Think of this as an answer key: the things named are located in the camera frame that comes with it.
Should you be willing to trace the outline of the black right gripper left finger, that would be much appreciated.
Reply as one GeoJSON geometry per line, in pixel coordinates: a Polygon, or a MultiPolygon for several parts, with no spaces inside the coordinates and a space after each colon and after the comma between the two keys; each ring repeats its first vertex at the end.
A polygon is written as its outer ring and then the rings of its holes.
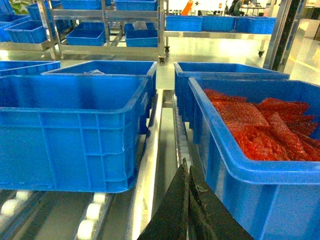
{"type": "Polygon", "coordinates": [[[183,159],[160,206],[138,239],[185,240],[189,217],[189,195],[188,165],[183,159]]]}

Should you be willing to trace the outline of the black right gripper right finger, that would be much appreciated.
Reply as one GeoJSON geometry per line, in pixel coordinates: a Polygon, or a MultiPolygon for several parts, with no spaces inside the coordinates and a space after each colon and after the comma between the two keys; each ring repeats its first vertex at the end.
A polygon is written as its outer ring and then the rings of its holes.
{"type": "Polygon", "coordinates": [[[189,219],[198,240],[252,240],[206,183],[201,169],[189,169],[189,219]]]}

